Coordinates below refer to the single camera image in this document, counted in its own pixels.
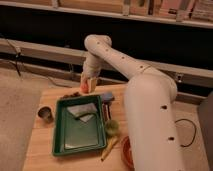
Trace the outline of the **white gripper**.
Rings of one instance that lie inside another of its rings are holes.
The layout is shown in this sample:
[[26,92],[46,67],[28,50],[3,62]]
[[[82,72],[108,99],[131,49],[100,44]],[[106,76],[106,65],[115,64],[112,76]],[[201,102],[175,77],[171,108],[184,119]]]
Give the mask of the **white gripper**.
[[87,65],[83,67],[83,74],[81,74],[81,83],[87,83],[87,78],[90,78],[87,83],[90,93],[95,91],[98,82],[97,77],[99,76],[99,74],[100,74],[99,68],[94,68]]

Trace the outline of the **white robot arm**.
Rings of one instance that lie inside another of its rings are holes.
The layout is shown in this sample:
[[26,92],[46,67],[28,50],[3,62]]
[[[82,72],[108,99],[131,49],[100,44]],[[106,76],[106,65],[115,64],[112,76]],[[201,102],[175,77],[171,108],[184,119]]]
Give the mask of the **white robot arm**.
[[81,74],[81,90],[96,88],[101,62],[106,61],[127,79],[124,109],[135,171],[186,171],[171,104],[175,81],[151,65],[112,47],[107,35],[89,35]]

